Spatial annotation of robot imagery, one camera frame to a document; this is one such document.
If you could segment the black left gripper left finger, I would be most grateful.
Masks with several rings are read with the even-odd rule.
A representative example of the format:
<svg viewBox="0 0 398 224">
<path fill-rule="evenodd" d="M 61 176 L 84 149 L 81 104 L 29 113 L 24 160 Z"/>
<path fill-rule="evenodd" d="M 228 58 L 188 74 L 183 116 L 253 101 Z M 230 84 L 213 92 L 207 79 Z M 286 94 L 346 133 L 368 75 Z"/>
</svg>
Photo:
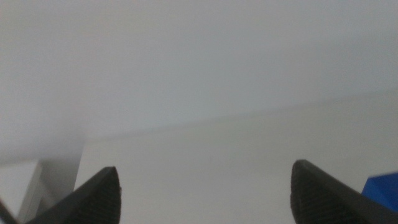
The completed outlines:
<svg viewBox="0 0 398 224">
<path fill-rule="evenodd" d="M 41 215 L 33 224 L 118 224 L 121 187 L 115 167 L 105 167 Z"/>
</svg>

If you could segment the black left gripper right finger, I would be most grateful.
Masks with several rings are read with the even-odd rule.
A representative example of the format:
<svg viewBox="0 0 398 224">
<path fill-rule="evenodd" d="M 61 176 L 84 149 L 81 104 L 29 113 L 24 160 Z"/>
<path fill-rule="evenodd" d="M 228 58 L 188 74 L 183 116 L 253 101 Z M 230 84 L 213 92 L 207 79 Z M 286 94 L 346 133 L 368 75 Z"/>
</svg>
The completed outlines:
<svg viewBox="0 0 398 224">
<path fill-rule="evenodd" d="M 397 212 L 361 195 L 305 159 L 292 166 L 290 208 L 299 224 L 397 224 Z"/>
</svg>

